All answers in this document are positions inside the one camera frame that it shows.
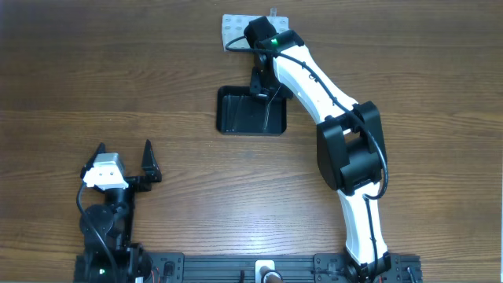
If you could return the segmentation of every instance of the wooden surface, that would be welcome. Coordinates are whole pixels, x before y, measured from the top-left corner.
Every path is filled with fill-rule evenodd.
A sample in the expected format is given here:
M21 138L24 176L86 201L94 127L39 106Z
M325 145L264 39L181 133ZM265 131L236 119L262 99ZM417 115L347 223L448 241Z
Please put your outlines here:
M426 281L498 280L503 2L472 0L2 1L0 280L70 281L81 166L104 142L137 174L146 138L163 171L137 198L134 240L149 251L342 251L297 100L280 137L215 129L217 89L247 85L252 66L222 52L222 15L271 6L335 84L381 111L390 251L420 255Z

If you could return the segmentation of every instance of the tray dimple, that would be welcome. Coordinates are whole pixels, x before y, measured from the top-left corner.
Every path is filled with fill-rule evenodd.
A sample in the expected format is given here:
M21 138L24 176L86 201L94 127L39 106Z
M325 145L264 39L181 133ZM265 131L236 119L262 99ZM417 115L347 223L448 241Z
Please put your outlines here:
M244 29L248 26L250 20L254 20L261 16L250 16L250 15L232 15L225 14L222 17L222 41L224 51L226 50L226 44L240 36L244 35ZM288 18L287 17L267 17L267 20L276 28L277 32L283 32L288 30ZM246 40L240 40L235 42L233 47L237 48L249 48L250 46Z

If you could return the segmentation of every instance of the wooden table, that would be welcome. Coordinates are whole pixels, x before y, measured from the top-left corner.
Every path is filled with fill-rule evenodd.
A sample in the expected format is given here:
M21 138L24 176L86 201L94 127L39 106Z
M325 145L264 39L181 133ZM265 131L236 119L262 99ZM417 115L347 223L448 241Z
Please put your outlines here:
M390 251L420 255L426 281L498 280L502 4L3 1L0 280L72 279L83 252L79 170L99 142L133 175L152 140L163 182L138 194L134 223L149 251L343 250L340 202L296 99L280 137L215 129L218 88L247 85L252 67L252 56L222 51L222 15L271 6L335 84L381 111ZM102 202L91 190L84 198Z

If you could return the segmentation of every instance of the white plastic part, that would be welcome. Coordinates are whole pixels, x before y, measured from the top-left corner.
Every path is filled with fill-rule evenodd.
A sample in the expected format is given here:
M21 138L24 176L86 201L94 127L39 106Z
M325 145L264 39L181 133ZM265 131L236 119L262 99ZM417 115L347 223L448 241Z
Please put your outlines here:
M375 196L379 192L379 187L379 182L375 184L370 183L355 190L352 197L346 196L341 190L337 191L340 203L343 206L344 221L346 222L346 248L357 264L373 263L375 260L373 245L370 240L369 217L363 195ZM387 252L387 246L380 231L377 200L370 201L370 213L372 214L377 255L381 258Z
M124 181L123 165L118 153L98 154L93 167L84 175L83 181L88 188L97 186L103 190L129 187L129 184Z
M254 20L261 16L250 15L231 15L225 14L222 17L222 41L223 49L226 51L226 44L229 41L244 35L244 29L248 26L250 20ZM267 20L276 28L278 33L288 30L288 18L276 17L276 8L272 8ZM236 48L250 48L246 40L240 40L233 44Z
M340 90L327 75L314 63L309 50L304 46L293 46L282 51L313 69L320 79L325 83L333 96L349 110L353 109L355 99L347 96ZM325 121L326 116L337 117L344 114L344 111L335 106L332 99L319 83L316 83L310 73L299 64L284 57L274 58L274 72L280 83L285 84L313 117L314 122L319 124Z

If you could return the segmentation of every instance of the wooden tabletop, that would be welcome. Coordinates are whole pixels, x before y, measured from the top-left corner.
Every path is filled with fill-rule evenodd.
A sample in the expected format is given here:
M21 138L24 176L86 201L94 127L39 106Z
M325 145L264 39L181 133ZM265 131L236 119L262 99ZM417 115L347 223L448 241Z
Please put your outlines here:
M252 67L222 51L222 15L271 6L341 90L381 111L389 250L420 255L426 281L498 280L503 2L472 0L3 1L0 280L72 279L79 170L99 142L133 175L152 141L163 182L138 194L134 220L149 251L343 251L340 201L296 99L279 137L215 129L217 90L247 85Z

